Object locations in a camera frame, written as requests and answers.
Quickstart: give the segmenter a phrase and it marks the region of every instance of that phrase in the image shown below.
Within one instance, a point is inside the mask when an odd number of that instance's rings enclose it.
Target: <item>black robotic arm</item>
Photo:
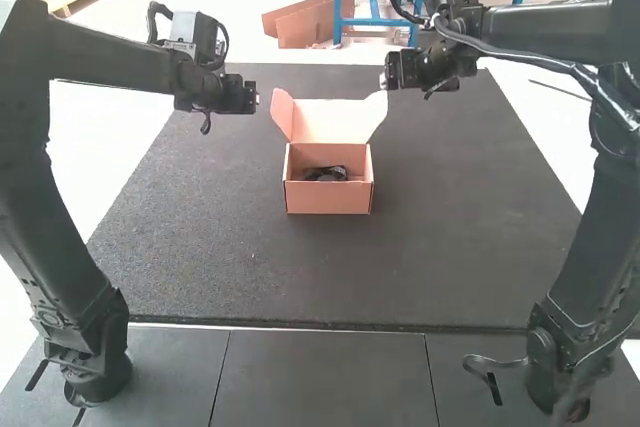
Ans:
[[[0,2],[0,254],[23,284],[45,361],[61,366],[65,395],[90,405],[116,395],[131,377],[129,310],[87,251],[56,187],[46,153],[49,82],[173,95],[174,106],[205,114],[253,114],[255,82],[226,74],[226,29],[201,13],[173,18],[169,39],[140,43],[49,15],[39,0]],[[218,32],[225,39],[218,39]]]
[[[508,363],[527,365],[530,397],[554,425],[580,420],[640,311],[640,0],[424,1],[427,18],[394,7],[437,38],[390,52],[383,87],[419,88],[425,98],[457,90],[461,77],[477,73],[478,58],[490,56],[571,75],[594,99],[591,196],[557,280],[533,307],[526,358]],[[499,364],[468,356],[465,368],[474,360]]]

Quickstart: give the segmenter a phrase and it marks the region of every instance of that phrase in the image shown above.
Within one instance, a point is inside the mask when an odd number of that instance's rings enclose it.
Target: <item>open cardboard box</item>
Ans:
[[[304,49],[333,38],[335,0],[303,0],[262,14],[264,33],[278,39],[281,49]],[[343,18],[353,18],[355,0],[341,0]]]
[[[289,214],[368,214],[373,199],[369,139],[387,115],[387,93],[364,100],[294,100],[273,91],[271,118],[289,140],[282,183]],[[343,165],[347,181],[301,180],[310,168]]]

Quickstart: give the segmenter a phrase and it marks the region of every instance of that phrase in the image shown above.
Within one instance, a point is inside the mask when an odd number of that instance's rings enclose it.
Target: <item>floor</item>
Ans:
[[[27,392],[41,362],[37,342],[0,395],[0,415],[12,427],[541,427],[548,419],[529,400],[524,369],[498,372],[490,390],[460,368],[469,349],[509,359],[520,355],[523,340],[134,326],[132,388],[78,411],[62,395],[51,395],[64,381],[50,367]],[[616,365],[623,364],[623,354],[616,354]],[[614,372],[596,386],[597,408],[580,427],[635,426],[638,392],[630,369]]]
[[[71,20],[144,41],[144,15],[149,1],[100,0]],[[275,39],[262,32],[260,14],[297,0],[157,1],[174,9],[201,10],[225,23],[232,46],[228,60],[233,62],[381,65],[386,52],[397,48],[380,39],[374,42],[358,39],[345,43],[342,49],[279,50]],[[508,1],[483,0],[486,4]],[[526,66],[498,61],[486,61],[484,65],[491,70],[567,192],[578,208],[583,209],[595,157],[589,148],[586,123],[589,103],[531,80],[582,94],[578,86],[571,79]],[[79,108],[73,102],[77,89],[96,89],[95,104],[90,110]],[[48,150],[61,194],[85,240],[91,236],[172,111],[171,99],[163,96],[156,96],[154,109],[131,108],[136,98],[149,95],[152,94],[98,91],[95,87],[63,83],[51,86]],[[36,336],[29,317],[30,308],[23,290],[11,271],[0,265],[0,327],[3,331],[0,389]],[[627,341],[624,350],[636,373],[640,373],[640,342]]]

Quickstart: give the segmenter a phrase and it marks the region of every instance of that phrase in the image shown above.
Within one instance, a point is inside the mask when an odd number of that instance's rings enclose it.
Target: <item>concrete floor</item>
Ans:
[[[123,37],[146,39],[145,13],[150,0],[100,0],[72,17],[92,28]],[[298,0],[157,0],[173,9],[201,10],[222,21],[231,35],[232,62],[346,63],[382,65],[396,48],[388,40],[348,42],[342,49],[280,50],[262,32],[260,15]],[[486,4],[510,0],[482,0]],[[527,0],[544,2],[550,0]],[[366,1],[359,11],[366,12]],[[590,189],[594,153],[589,148],[589,103],[539,85],[544,82],[580,93],[571,80],[540,69],[483,61],[497,79],[541,152],[583,209]],[[95,89],[95,104],[79,105],[80,89]],[[88,239],[172,111],[171,99],[151,94],[98,90],[53,83],[49,153],[62,196]],[[0,388],[35,338],[30,308],[18,281],[0,260]],[[625,352],[640,372],[640,343],[627,341]]]

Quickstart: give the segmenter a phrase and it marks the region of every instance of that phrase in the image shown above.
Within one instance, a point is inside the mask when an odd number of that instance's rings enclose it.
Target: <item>box lid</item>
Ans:
[[[296,2],[295,4],[287,5],[281,9],[273,10],[262,14],[262,26],[264,33],[270,37],[278,38],[278,30],[276,29],[276,21],[281,17],[286,17],[301,10],[315,7],[325,2],[333,2],[333,0],[303,0],[302,2]]]
[[[386,91],[364,100],[294,100],[274,89],[271,118],[291,142],[366,144],[387,116]]]

